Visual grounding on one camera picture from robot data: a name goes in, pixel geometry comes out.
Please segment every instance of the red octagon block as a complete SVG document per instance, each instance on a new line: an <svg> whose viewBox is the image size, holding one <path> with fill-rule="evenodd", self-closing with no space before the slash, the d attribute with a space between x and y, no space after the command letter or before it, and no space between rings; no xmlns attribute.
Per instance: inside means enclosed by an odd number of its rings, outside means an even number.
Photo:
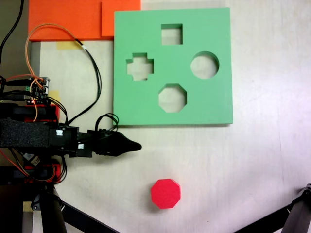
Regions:
<svg viewBox="0 0 311 233"><path fill-rule="evenodd" d="M173 179L158 180L151 188L151 200L160 209L173 208L180 200L180 186Z"/></svg>

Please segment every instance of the red foam block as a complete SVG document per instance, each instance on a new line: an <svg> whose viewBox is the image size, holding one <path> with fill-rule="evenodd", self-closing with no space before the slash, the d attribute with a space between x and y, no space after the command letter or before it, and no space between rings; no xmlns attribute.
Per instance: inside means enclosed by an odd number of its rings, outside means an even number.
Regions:
<svg viewBox="0 0 311 233"><path fill-rule="evenodd" d="M158 180L151 188L151 200L160 209L173 208L180 196L180 186L173 179Z"/></svg>
<svg viewBox="0 0 311 233"><path fill-rule="evenodd" d="M80 40L114 38L114 12L139 11L140 0L29 0L28 33L44 23L66 27ZM73 38L48 26L34 32L31 41L64 41Z"/></svg>

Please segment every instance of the square hole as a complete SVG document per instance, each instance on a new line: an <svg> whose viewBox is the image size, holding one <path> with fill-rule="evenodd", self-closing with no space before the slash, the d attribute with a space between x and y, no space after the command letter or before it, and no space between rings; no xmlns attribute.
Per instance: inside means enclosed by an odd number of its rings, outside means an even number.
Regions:
<svg viewBox="0 0 311 233"><path fill-rule="evenodd" d="M162 24L161 25L162 45L182 45L183 44L183 25Z"/></svg>

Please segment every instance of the white table surface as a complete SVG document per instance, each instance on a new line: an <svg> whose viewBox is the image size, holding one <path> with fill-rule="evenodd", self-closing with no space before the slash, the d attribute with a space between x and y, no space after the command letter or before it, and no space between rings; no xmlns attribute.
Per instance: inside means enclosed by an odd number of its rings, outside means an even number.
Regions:
<svg viewBox="0 0 311 233"><path fill-rule="evenodd" d="M141 151L67 159L67 178L56 186L64 201L122 233L231 233L287 205L311 182L311 1L142 0L143 10L203 7L231 8L234 124L121 128ZM112 112L113 85L113 42L85 45L103 92L72 124L82 132ZM51 78L69 118L95 98L82 50L41 43L40 76ZM173 209L151 202L150 187L163 178L181 186Z"/></svg>

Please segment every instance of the orange wire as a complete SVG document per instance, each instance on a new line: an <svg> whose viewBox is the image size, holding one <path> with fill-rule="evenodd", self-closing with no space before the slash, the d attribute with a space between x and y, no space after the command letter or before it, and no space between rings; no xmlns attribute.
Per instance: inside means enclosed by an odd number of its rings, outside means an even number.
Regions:
<svg viewBox="0 0 311 233"><path fill-rule="evenodd" d="M14 166L16 166L21 173L23 173L25 176L29 176L27 173L25 173L22 169L20 169L19 166L17 166L12 160L10 160L4 153L2 150L0 150L0 153L3 155L4 158L6 158L11 164L13 164Z"/></svg>
<svg viewBox="0 0 311 233"><path fill-rule="evenodd" d="M2 150L0 150L0 153L3 155L4 158L6 158L11 164L13 164L15 167L17 167L18 170L20 170L21 173L23 173L26 177L29 177L30 175L25 171L22 170L17 164L15 164L12 160L10 160L4 153ZM47 180L38 180L37 181L42 181L42 182L49 182L52 181L56 175L56 170L55 170L55 166L52 164L53 167L53 174L50 178L48 178Z"/></svg>
<svg viewBox="0 0 311 233"><path fill-rule="evenodd" d="M30 84L30 90L29 90L30 93L31 93L33 84L34 84L34 82L35 82L36 80L37 80L37 78L35 77L35 79L33 80L33 82ZM37 105L35 104L35 100L34 100L33 97L31 97L31 100L32 100L32 102L33 102L33 104L34 104L34 106L35 106L35 118L34 118L34 120L33 120L33 122L35 122L35 121L37 120L37 117L38 117L38 108L37 108Z"/></svg>
<svg viewBox="0 0 311 233"><path fill-rule="evenodd" d="M58 25L58 24L55 24L55 23L44 23L44 24L41 24L41 25L38 25L36 26L34 29L32 29L32 31L29 33L27 39L26 39L26 44L25 44L25 57L26 57L26 63L27 63L27 66L28 66L28 69L30 71L31 74L35 74L31 65L30 65L30 62L29 62L29 57L28 57L28 44L29 44L29 39L30 37L32 36L32 34L38 30L39 28L42 28L42 27L47 27L47 26L52 26L52 27L57 27L57 28L60 28L60 29L63 29L64 31L68 32L68 34L70 34L74 39L76 38L72 33L71 31L69 31L67 28L61 26L61 25Z"/></svg>
<svg viewBox="0 0 311 233"><path fill-rule="evenodd" d="M18 77L24 77L24 76L30 76L30 77L36 77L37 79L40 79L40 80L43 80L42 78L36 76L36 75L33 75L33 74L19 74L19 75L14 75L14 76L11 76L9 78L6 78L6 80L11 80L11 79L15 79L15 78L18 78Z"/></svg>

